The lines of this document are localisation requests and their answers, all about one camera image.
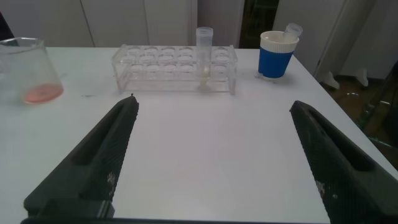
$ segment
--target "glass beaker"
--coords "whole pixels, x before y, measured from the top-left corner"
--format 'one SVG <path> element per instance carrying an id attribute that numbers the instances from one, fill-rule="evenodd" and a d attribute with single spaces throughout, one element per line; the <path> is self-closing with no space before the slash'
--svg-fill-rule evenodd
<path id="1" fill-rule="evenodd" d="M 19 37 L 0 41 L 0 61 L 26 103 L 44 103 L 63 93 L 43 40 Z"/>

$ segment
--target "blue container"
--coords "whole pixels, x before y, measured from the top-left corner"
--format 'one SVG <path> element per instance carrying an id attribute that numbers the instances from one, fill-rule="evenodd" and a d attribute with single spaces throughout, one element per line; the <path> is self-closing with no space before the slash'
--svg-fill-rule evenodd
<path id="1" fill-rule="evenodd" d="M 259 76 L 280 78 L 284 75 L 299 38 L 282 31 L 261 34 Z"/>

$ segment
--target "white table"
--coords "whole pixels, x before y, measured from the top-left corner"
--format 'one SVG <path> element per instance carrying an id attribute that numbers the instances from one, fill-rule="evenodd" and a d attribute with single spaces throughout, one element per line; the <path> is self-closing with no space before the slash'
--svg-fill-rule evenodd
<path id="1" fill-rule="evenodd" d="M 116 49 L 48 48 L 65 87 L 43 105 L 16 101 L 0 80 L 0 222 L 129 94 Z M 328 223 L 289 109 L 312 105 L 398 179 L 398 172 L 296 58 L 278 83 L 254 78 L 258 50 L 237 50 L 236 96 L 135 94 L 140 103 L 113 205 L 115 217 Z"/>

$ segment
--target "floor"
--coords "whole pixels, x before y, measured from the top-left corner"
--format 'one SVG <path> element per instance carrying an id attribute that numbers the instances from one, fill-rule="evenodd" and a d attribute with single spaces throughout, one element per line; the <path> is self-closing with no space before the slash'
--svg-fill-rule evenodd
<path id="1" fill-rule="evenodd" d="M 348 116 L 350 116 L 352 120 L 357 121 L 361 116 L 364 104 L 372 99 L 381 86 L 382 80 L 369 80 L 369 86 L 365 88 L 353 77 L 337 76 L 335 79 L 340 84 L 339 90 L 335 90 L 322 83 L 321 85 L 330 94 L 330 96 L 335 99 Z M 390 85 L 382 100 L 391 103 L 394 90 L 396 88 L 396 85 Z M 359 96 L 347 96 L 347 93 L 358 93 Z M 394 101 L 397 103 L 398 94 L 394 97 Z M 380 106 L 375 110 L 375 113 L 370 119 L 364 132 L 367 136 L 376 137 L 391 146 L 396 147 L 391 148 L 383 144 L 373 142 L 386 159 L 398 170 L 398 146 L 394 144 L 382 125 L 384 118 L 390 110 L 389 108 L 389 105 L 380 104 Z"/>

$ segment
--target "wall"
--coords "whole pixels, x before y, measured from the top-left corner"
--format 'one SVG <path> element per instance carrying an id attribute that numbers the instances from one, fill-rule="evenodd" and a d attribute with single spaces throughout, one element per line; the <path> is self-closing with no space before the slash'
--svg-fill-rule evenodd
<path id="1" fill-rule="evenodd" d="M 369 78 L 385 78 L 398 60 L 398 1 L 377 0 L 341 70 L 354 75 L 366 68 Z"/>
<path id="2" fill-rule="evenodd" d="M 0 10 L 15 37 L 44 39 L 49 47 L 92 47 L 79 0 L 1 0 Z"/>
<path id="3" fill-rule="evenodd" d="M 317 79 L 322 80 L 329 71 L 335 75 L 340 73 L 374 3 L 375 0 L 346 0 L 316 71 Z"/>
<path id="4" fill-rule="evenodd" d="M 294 22 L 303 27 L 294 55 L 312 74 L 321 59 L 345 0 L 280 0 L 274 30 Z"/>
<path id="5" fill-rule="evenodd" d="M 244 0 L 199 0 L 198 27 L 213 28 L 213 45 L 239 46 Z"/>

